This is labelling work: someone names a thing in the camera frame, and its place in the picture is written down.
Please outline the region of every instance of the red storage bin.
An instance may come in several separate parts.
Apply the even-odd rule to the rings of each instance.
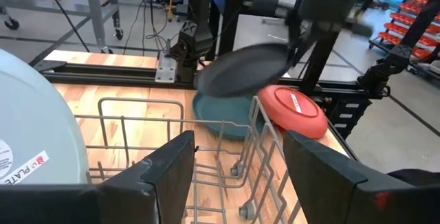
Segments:
[[[405,14],[399,14],[399,13],[391,13],[390,17],[392,19],[394,19],[395,21],[398,21],[404,25],[410,26],[413,24],[414,22],[414,18],[412,18],[411,16],[407,16]],[[430,25],[427,29],[426,32],[432,35],[436,35],[438,33],[440,33],[440,27],[437,25]]]
[[[385,23],[384,27],[386,29],[391,30],[393,32],[396,32],[402,36],[405,35],[408,31],[407,28],[401,27],[400,25],[394,24],[394,23]],[[434,40],[430,37],[427,37],[427,36],[422,36],[419,39],[419,43],[421,43],[422,45],[426,45],[426,46],[436,46],[437,45],[436,40]]]
[[[402,10],[405,10],[405,11],[408,11],[408,12],[412,12],[413,14],[419,14],[421,12],[421,8],[420,7],[417,7],[415,5],[411,5],[411,4],[408,4],[408,3],[400,4],[400,8]],[[435,17],[435,19],[440,21],[440,14],[438,14]]]
[[[388,32],[380,32],[379,37],[385,39],[386,41],[396,45],[400,43],[400,38],[398,36],[394,36],[392,34],[389,34]],[[412,54],[418,58],[426,58],[427,56],[431,55],[431,52],[425,49],[422,49],[420,47],[414,47],[412,50]]]

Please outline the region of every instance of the black pole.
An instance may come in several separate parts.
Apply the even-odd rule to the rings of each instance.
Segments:
[[[307,92],[315,89],[338,36],[339,32],[332,31],[316,43],[309,58],[309,66],[306,69],[300,86],[301,91]]]

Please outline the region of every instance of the metal wire rack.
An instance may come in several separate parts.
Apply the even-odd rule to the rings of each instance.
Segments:
[[[178,108],[179,117],[104,115],[104,102],[169,104]],[[182,223],[293,223],[300,212],[300,205],[285,166],[280,132],[270,122],[257,97],[252,99],[250,125],[184,119],[184,106],[178,101],[139,98],[103,98],[98,101],[98,115],[75,116],[80,123],[84,120],[99,122],[97,127],[100,133],[97,133],[93,140],[100,142],[86,141],[91,165],[91,183],[98,183],[116,175],[134,164],[136,159],[143,158],[160,146],[157,143],[155,146],[132,145],[130,138],[133,136],[130,134],[133,133],[135,122],[142,123],[138,126],[141,128],[156,123],[165,124],[165,129],[163,126],[157,129],[157,132],[166,133],[162,135],[166,138],[164,142],[169,142],[185,130],[195,130],[195,143],[199,150],[196,153],[194,175]],[[265,120],[261,132],[256,128],[259,116]],[[204,128],[207,124],[220,125],[219,134],[214,136],[207,133]],[[121,142],[114,142],[117,129],[115,125],[122,134]],[[246,128],[245,139],[242,142],[224,139],[223,131],[228,125]],[[112,163],[106,165],[103,160],[108,158],[102,155],[109,151],[112,154],[109,161]],[[213,188],[217,189],[218,197],[214,197]],[[216,201],[217,205],[207,205],[206,202],[209,201]]]

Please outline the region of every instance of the rack wheel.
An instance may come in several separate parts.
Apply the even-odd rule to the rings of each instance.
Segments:
[[[111,49],[108,49],[109,50],[109,53],[106,53],[103,49],[101,50],[101,54],[112,54],[113,53],[113,51],[111,50]]]
[[[122,38],[124,38],[124,30],[122,29],[116,29],[116,38],[120,41]]]
[[[15,31],[20,27],[20,23],[16,19],[9,18],[9,21],[5,21],[5,26]]]
[[[231,167],[231,175],[234,177],[240,176],[243,174],[244,168],[242,163],[235,164]]]
[[[384,3],[381,4],[380,8],[381,8],[383,11],[387,11],[388,9],[390,9],[390,4],[384,2]]]
[[[243,207],[240,207],[239,214],[247,220],[252,220],[255,217],[254,206],[251,203],[248,203]]]
[[[412,73],[413,75],[417,75],[419,72],[417,71],[417,69],[411,68],[408,70],[410,73]]]

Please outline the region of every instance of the wooden table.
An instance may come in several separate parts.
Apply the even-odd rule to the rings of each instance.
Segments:
[[[122,56],[122,55],[108,55],[108,54],[89,54],[84,52],[66,52],[54,51],[46,59],[48,60],[65,60],[70,63],[89,63],[101,65],[119,65],[131,67],[155,67],[156,59],[140,56]],[[54,84],[58,92],[64,97],[66,103],[74,114],[83,115],[97,115],[97,103],[103,97],[119,97],[119,98],[144,98],[156,100],[176,100],[181,102],[184,106],[184,118],[193,120],[193,110],[191,107],[192,98],[195,95],[193,90],[176,90],[176,89],[156,89],[156,88],[139,88],[139,87],[110,87],[98,85],[63,85]],[[124,115],[126,117],[160,117],[160,118],[179,118],[179,108],[172,104],[162,103],[145,103],[145,102],[112,102],[108,101],[103,104],[104,115]],[[78,118],[78,123],[84,138],[88,145],[102,144],[102,133],[100,130],[99,120],[89,120]],[[129,146],[161,146],[167,141],[166,138],[166,123],[153,121],[125,121],[126,137]],[[107,137],[109,145],[123,145],[122,127],[119,120],[105,121],[107,130]],[[198,124],[185,124],[184,129],[192,129],[195,131],[196,145],[204,148],[216,148],[218,141],[214,135],[208,133],[204,127]],[[170,136],[175,137],[179,134],[179,124],[172,123],[170,125]],[[264,141],[264,147],[270,146],[272,139],[267,137]],[[319,142],[345,154],[333,133],[328,130],[325,137]],[[222,140],[222,148],[230,151],[239,152],[242,149],[243,142]],[[130,160],[139,161],[149,152],[145,150],[130,151]],[[90,167],[96,167],[98,161],[102,163],[103,167],[125,167],[126,159],[123,150],[99,150],[89,149],[87,151]],[[214,152],[197,152],[196,160],[198,164],[207,164],[216,166],[216,153]],[[229,175],[230,168],[237,161],[236,155],[228,155],[221,153],[221,171],[225,175]],[[256,174],[260,169],[261,162],[254,157],[250,166],[251,180],[255,180]],[[275,175],[273,185],[278,187],[282,181],[283,175],[286,171],[285,163],[281,154],[276,150],[270,165],[274,168]],[[209,171],[208,169],[198,169],[202,171]],[[197,174],[197,180],[218,182],[216,177],[209,175]],[[238,184],[237,179],[224,179],[223,183]],[[263,188],[267,183],[267,179],[263,180],[258,185],[256,191],[257,199],[262,195]],[[197,206],[220,208],[221,198],[219,188],[216,186],[198,185],[197,186]],[[239,216],[238,208],[250,198],[251,188],[249,182],[246,181],[242,188],[223,188],[221,190],[224,200],[224,208],[226,209],[225,218],[228,223],[249,223],[243,217]],[[287,201],[287,208],[283,213],[283,217],[287,220],[290,213],[297,202],[296,194],[290,180],[283,191],[283,196]],[[190,189],[188,195],[188,205],[194,204],[194,188]],[[222,223],[221,213],[213,213],[208,211],[198,212],[197,221],[205,223]],[[261,222],[273,223],[278,210],[274,205],[274,200],[268,196],[264,200],[261,210]],[[193,220],[193,211],[188,211],[188,217],[184,218],[182,223],[190,223]],[[306,223],[302,211],[296,215],[294,223]]]

